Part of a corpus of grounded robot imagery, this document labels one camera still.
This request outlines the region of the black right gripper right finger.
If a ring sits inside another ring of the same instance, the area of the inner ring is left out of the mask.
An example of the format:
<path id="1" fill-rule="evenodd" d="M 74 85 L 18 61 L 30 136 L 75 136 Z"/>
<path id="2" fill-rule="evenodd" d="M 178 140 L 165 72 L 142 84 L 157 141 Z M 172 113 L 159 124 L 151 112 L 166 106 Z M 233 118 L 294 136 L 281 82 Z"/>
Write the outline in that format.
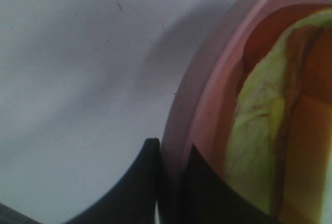
<path id="1" fill-rule="evenodd" d="M 160 223 L 278 223 L 226 185 L 196 147 L 176 183 L 171 182 L 166 162 L 160 162 Z"/>

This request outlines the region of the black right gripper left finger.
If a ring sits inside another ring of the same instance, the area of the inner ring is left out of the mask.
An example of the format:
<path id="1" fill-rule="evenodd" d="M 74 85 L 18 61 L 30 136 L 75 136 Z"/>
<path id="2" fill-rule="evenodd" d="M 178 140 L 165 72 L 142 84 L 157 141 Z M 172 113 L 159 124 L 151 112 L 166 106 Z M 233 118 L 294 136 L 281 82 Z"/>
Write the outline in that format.
<path id="1" fill-rule="evenodd" d="M 160 141 L 148 138 L 112 189 L 67 223 L 155 223 L 159 167 Z"/>

